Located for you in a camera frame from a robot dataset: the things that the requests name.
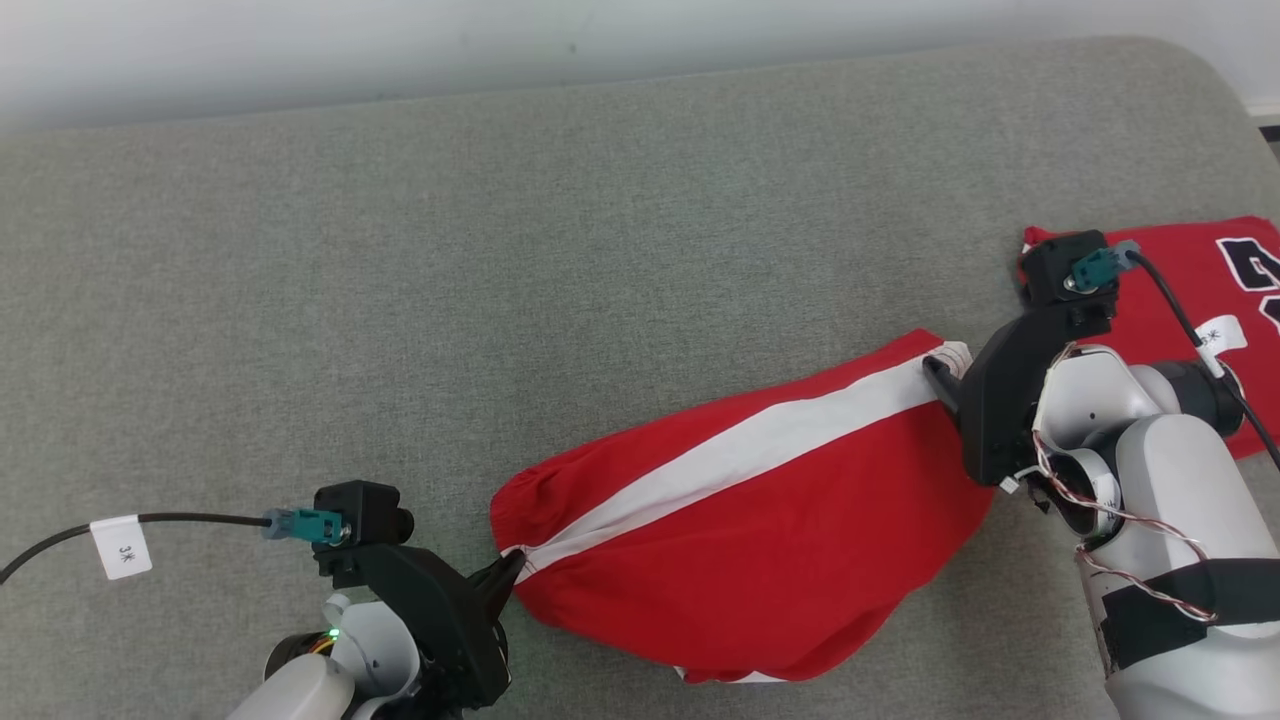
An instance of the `gray couch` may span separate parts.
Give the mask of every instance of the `gray couch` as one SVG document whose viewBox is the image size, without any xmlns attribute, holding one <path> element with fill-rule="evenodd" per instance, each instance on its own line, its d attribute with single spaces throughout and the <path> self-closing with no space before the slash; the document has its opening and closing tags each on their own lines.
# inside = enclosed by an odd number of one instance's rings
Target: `gray couch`
<svg viewBox="0 0 1280 720">
<path fill-rule="evenodd" d="M 911 328 L 980 345 L 1027 224 L 1242 214 L 1280 220 L 1280 167 L 1208 65 L 1133 38 L 6 138 L 0 556 L 358 477 L 471 570 L 550 454 Z M 301 544 L 147 538 L 146 575 L 79 538 L 0 588 L 0 715 L 219 717 L 321 623 Z M 810 683 L 684 687 L 506 626 L 485 717 L 1114 716 L 1070 538 L 1020 497 Z"/>
</svg>

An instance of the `white cable label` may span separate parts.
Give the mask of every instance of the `white cable label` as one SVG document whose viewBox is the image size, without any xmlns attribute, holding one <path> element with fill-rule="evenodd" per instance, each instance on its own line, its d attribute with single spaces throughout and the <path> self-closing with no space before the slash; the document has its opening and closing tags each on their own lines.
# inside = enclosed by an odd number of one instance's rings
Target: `white cable label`
<svg viewBox="0 0 1280 720">
<path fill-rule="evenodd" d="M 1213 357 L 1228 350 L 1239 350 L 1249 346 L 1249 341 L 1244 338 L 1244 328 L 1240 327 L 1240 319 L 1235 315 L 1219 315 L 1196 328 L 1196 334 L 1201 336 L 1201 342 L 1204 343 L 1203 351 Z"/>
<path fill-rule="evenodd" d="M 124 515 L 108 520 L 95 520 L 88 524 L 97 544 L 97 556 L 102 559 L 102 569 L 108 580 L 118 580 L 146 573 L 151 569 L 151 553 L 147 552 L 147 539 L 142 537 L 142 525 L 137 515 Z"/>
</svg>

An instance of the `red garment with lettering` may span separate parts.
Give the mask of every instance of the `red garment with lettering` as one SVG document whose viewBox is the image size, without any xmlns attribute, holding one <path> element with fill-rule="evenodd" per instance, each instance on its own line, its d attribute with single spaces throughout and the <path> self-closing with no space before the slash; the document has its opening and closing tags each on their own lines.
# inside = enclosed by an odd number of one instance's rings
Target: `red garment with lettering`
<svg viewBox="0 0 1280 720">
<path fill-rule="evenodd" d="M 1056 234 L 1027 228 L 1028 246 Z M 1245 398 L 1267 432 L 1280 433 L 1280 233 L 1262 218 L 1221 223 L 1188 223 L 1108 232 L 1107 245 L 1137 241 L 1192 324 L 1219 315 L 1240 320 L 1248 347 L 1230 350 L 1221 360 L 1244 387 Z M 1162 360 L 1196 361 L 1196 350 L 1174 318 L 1164 296 L 1142 269 L 1120 278 L 1120 300 L 1111 332 L 1093 340 L 1112 347 L 1130 365 Z M 1263 450 L 1262 439 L 1244 423 L 1228 438 L 1235 457 Z"/>
<path fill-rule="evenodd" d="M 991 489 L 915 331 L 790 384 L 571 450 L 493 500 L 516 594 L 549 625 L 681 669 L 685 680 L 804 680 L 840 664 L 978 529 Z"/>
</svg>

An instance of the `black cable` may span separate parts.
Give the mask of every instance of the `black cable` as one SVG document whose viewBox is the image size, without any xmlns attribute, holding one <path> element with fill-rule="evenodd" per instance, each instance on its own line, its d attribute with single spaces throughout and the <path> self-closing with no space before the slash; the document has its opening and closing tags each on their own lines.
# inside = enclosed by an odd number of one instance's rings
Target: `black cable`
<svg viewBox="0 0 1280 720">
<path fill-rule="evenodd" d="M 1160 288 L 1161 295 L 1164 295 L 1165 300 L 1169 301 L 1169 306 L 1174 310 L 1174 315 L 1178 316 L 1178 324 L 1183 327 L 1183 332 L 1185 332 L 1187 337 L 1190 338 L 1192 345 L 1196 347 L 1203 346 L 1204 341 L 1201 340 L 1199 333 L 1196 332 L 1196 327 L 1192 325 L 1190 319 L 1183 310 L 1183 305 L 1178 302 L 1178 297 L 1174 296 L 1174 291 L 1169 287 L 1169 283 L 1165 282 L 1165 277 L 1160 274 L 1160 270 L 1156 269 L 1155 263 L 1134 250 L 1126 251 L 1125 258 L 1133 260 L 1138 265 L 1142 265 L 1143 270 L 1147 270 L 1147 274 L 1151 275 L 1152 281 L 1155 281 L 1156 287 Z M 1267 429 L 1262 427 L 1262 420 L 1258 419 L 1253 407 L 1245 402 L 1244 392 L 1242 392 L 1242 389 L 1236 387 L 1236 383 L 1233 383 L 1226 375 L 1222 375 L 1220 380 L 1224 386 L 1226 386 L 1226 391 L 1231 395 L 1231 397 L 1240 404 L 1240 407 L 1244 410 L 1244 416 L 1249 420 L 1249 424 L 1253 425 L 1253 429 L 1257 430 L 1258 437 L 1262 438 L 1262 445 L 1267 448 L 1267 455 L 1271 456 L 1271 461 L 1275 462 L 1276 469 L 1280 470 L 1280 448 L 1276 448 L 1275 441 L 1267 434 Z"/>
<path fill-rule="evenodd" d="M 244 515 L 214 515 L 209 512 L 148 512 L 145 515 L 138 515 L 138 523 L 220 523 L 224 525 L 248 525 L 253 528 L 266 528 L 271 524 L 266 518 L 248 518 Z M 60 533 L 49 536 L 47 538 L 37 542 L 36 544 L 28 547 L 13 560 L 13 562 L 5 565 L 4 570 L 0 570 L 0 585 L 3 585 L 10 575 L 13 575 L 18 568 L 27 564 L 28 560 L 40 555 L 41 552 L 54 547 L 55 544 L 72 539 L 78 536 L 83 536 L 88 532 L 88 524 L 76 525 L 74 528 L 67 528 Z"/>
</svg>

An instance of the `white wall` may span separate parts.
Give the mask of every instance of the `white wall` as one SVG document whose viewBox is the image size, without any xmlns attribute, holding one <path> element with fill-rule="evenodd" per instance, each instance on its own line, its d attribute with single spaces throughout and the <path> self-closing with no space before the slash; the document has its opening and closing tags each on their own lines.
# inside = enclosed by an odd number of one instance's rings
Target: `white wall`
<svg viewBox="0 0 1280 720">
<path fill-rule="evenodd" d="M 0 131 L 1102 33 L 1280 113 L 1277 0 L 4 0 Z"/>
</svg>

